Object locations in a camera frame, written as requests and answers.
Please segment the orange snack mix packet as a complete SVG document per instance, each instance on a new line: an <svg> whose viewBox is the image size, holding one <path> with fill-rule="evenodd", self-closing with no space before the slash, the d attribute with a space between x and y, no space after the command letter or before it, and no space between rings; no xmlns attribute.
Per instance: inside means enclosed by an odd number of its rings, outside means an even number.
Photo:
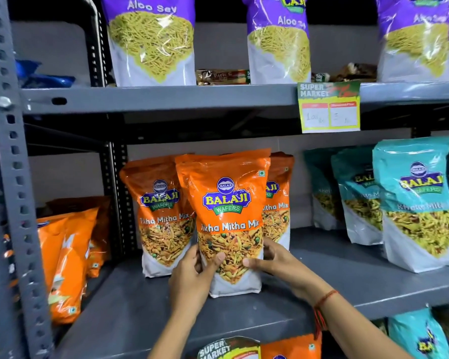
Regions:
<svg viewBox="0 0 449 359"><path fill-rule="evenodd" d="M270 155L266 183L266 202L262 212L263 236L272 239L286 250L290 247L290 182L294 156L284 152Z"/></svg>
<svg viewBox="0 0 449 359"><path fill-rule="evenodd" d="M137 203L147 278L169 276L196 238L196 214L182 192L175 158L130 161L120 171L120 179Z"/></svg>
<svg viewBox="0 0 449 359"><path fill-rule="evenodd" d="M111 198L109 196L91 196L54 199L48 201L46 206L53 215L98 208L96 224L90 240L87 271L89 278L98 277L102 266L111 259L109 243Z"/></svg>
<svg viewBox="0 0 449 359"><path fill-rule="evenodd" d="M263 218L271 149L218 156L185 154L175 158L180 185L196 213L199 252L204 265L218 253L212 298L259 293L259 273L244 259L263 258Z"/></svg>
<svg viewBox="0 0 449 359"><path fill-rule="evenodd" d="M261 344L260 359L321 359L322 334L308 334Z"/></svg>
<svg viewBox="0 0 449 359"><path fill-rule="evenodd" d="M66 222L68 217L69 214L60 214L39 218L37 220L37 232L40 240L47 295L52 290L56 267L66 235Z"/></svg>
<svg viewBox="0 0 449 359"><path fill-rule="evenodd" d="M55 326L72 324L81 313L86 289L90 240L98 208L68 215L48 304Z"/></svg>

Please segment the person's left forearm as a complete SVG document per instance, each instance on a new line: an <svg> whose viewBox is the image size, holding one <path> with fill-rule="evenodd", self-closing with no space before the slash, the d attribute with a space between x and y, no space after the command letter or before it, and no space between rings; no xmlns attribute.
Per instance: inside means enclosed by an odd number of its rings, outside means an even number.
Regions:
<svg viewBox="0 0 449 359"><path fill-rule="evenodd" d="M198 312L173 312L147 359L181 359L197 316Z"/></svg>

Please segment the blue snack packet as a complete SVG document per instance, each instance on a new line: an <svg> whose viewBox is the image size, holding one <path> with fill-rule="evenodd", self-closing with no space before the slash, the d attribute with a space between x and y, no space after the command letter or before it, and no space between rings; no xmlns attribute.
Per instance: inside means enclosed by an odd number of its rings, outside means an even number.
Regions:
<svg viewBox="0 0 449 359"><path fill-rule="evenodd" d="M41 62L15 60L18 84L23 89L61 89L70 88L75 83L73 76L56 76L36 73Z"/></svg>

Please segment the dark perforated rack upright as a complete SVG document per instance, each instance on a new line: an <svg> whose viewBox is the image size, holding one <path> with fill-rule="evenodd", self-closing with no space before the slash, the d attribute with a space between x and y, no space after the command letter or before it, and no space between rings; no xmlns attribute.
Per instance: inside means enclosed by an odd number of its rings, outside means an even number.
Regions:
<svg viewBox="0 0 449 359"><path fill-rule="evenodd" d="M102 0L84 0L85 35L88 53L90 84L93 91L111 89L112 59ZM125 120L122 113L106 109L100 95L93 93L90 113L97 127L92 131L104 141L100 150L102 181L105 195L111 197L111 251L112 259L120 261L139 253L136 240L133 204L130 193L120 180L119 172L128 161L125 143Z"/></svg>

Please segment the person's left hand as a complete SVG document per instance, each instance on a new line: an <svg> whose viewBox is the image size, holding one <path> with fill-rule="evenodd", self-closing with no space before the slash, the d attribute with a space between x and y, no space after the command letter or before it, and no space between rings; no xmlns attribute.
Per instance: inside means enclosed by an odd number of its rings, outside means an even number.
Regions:
<svg viewBox="0 0 449 359"><path fill-rule="evenodd" d="M198 245L191 246L173 269L168 281L171 314L175 311L201 311L214 276L205 275Z"/></svg>

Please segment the person's right hand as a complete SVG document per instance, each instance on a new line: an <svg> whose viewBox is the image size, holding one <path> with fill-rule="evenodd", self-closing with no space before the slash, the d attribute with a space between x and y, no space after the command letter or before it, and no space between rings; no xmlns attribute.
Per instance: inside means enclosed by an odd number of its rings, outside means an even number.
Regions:
<svg viewBox="0 0 449 359"><path fill-rule="evenodd" d="M263 240L263 259L273 260L273 271L263 271L289 285L293 294L314 305L333 288L291 252L272 239Z"/></svg>

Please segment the person's right forearm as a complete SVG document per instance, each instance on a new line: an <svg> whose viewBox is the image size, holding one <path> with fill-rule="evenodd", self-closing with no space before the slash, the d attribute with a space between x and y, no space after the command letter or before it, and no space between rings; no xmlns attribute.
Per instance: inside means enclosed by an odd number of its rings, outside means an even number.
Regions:
<svg viewBox="0 0 449 359"><path fill-rule="evenodd" d="M340 293L325 302L322 313L328 331L348 359L413 359Z"/></svg>

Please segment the purple sev snack packet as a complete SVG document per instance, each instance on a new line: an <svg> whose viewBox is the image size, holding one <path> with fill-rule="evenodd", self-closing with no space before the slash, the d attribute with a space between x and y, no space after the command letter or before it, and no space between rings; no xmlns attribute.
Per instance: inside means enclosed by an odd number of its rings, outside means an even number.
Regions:
<svg viewBox="0 0 449 359"><path fill-rule="evenodd" d="M118 87L195 86L195 0L102 0Z"/></svg>
<svg viewBox="0 0 449 359"><path fill-rule="evenodd" d="M375 0L377 81L449 82L449 0Z"/></svg>
<svg viewBox="0 0 449 359"><path fill-rule="evenodd" d="M251 84L310 82L307 0L242 1Z"/></svg>

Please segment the teal snack mix packet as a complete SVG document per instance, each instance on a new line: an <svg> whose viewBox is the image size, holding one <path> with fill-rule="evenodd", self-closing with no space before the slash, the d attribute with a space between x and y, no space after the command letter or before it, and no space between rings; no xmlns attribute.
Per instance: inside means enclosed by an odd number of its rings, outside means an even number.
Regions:
<svg viewBox="0 0 449 359"><path fill-rule="evenodd" d="M414 273L449 267L449 136L382 140L372 151L387 260Z"/></svg>
<svg viewBox="0 0 449 359"><path fill-rule="evenodd" d="M344 148L316 148L303 153L311 180L313 224L326 231L346 229L339 186L331 166L331 157Z"/></svg>
<svg viewBox="0 0 449 359"><path fill-rule="evenodd" d="M389 337L415 359L449 359L449 343L431 308L388 318Z"/></svg>
<svg viewBox="0 0 449 359"><path fill-rule="evenodd" d="M331 157L347 235L352 243L363 246L383 243L380 192L372 166L373 148L373 144L352 146Z"/></svg>

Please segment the brown snack bar wrapper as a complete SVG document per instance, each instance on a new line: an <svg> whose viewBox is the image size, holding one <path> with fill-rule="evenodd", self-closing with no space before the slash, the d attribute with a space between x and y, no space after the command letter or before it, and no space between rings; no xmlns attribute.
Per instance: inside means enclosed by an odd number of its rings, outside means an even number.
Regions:
<svg viewBox="0 0 449 359"><path fill-rule="evenodd" d="M209 70L201 69L195 71L198 86L217 85L249 85L249 70Z"/></svg>
<svg viewBox="0 0 449 359"><path fill-rule="evenodd" d="M361 83L374 83L377 80L377 65L364 63L348 63L334 75L328 73L311 73L313 83L336 83L359 81Z"/></svg>

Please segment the yellow-green shelf price label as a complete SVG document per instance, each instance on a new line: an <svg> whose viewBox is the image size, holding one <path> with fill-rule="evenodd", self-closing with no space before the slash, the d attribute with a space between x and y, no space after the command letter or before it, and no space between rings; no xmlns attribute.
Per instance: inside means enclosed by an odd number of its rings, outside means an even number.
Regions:
<svg viewBox="0 0 449 359"><path fill-rule="evenodd" d="M299 83L302 133L360 131L360 85L359 81Z"/></svg>
<svg viewBox="0 0 449 359"><path fill-rule="evenodd" d="M260 342L243 336L221 338L202 347L196 359L261 359Z"/></svg>

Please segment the grey metal shelving rack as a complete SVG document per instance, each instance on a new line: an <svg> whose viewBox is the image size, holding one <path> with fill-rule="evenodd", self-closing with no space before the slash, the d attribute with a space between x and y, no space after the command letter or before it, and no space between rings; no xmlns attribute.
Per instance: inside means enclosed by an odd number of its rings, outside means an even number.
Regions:
<svg viewBox="0 0 449 359"><path fill-rule="evenodd" d="M99 94L106 109L118 113L193 111L206 109L247 110L297 107L297 88L290 85L215 87L136 87L93 91L21 90L14 65L12 30L7 0L0 0L0 96L9 97L12 110L0 109L0 359L57 359L71 344L65 341L55 352L54 336L45 287L38 271L41 256L35 222L34 197L23 123L25 115L74 115L88 118L91 97ZM413 274L386 263L370 263L370 277L353 281L337 269L358 272L364 250L345 248L337 238L324 240L323 253L317 234L296 246L318 271L344 289L348 299L371 319L411 311L424 304L449 302L449 268Z"/></svg>

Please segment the red thread wristband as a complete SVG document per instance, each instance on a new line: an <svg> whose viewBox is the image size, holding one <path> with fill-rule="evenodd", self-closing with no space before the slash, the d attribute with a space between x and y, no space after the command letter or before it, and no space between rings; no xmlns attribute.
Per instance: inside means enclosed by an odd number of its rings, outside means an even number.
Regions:
<svg viewBox="0 0 449 359"><path fill-rule="evenodd" d="M313 307L313 313L314 313L314 319L315 319L315 337L321 335L323 331L328 330L328 325L326 322L326 319L324 317L324 314L322 313L322 306L325 304L325 302L332 297L335 294L338 294L339 292L335 289L329 291L327 294L325 294Z"/></svg>

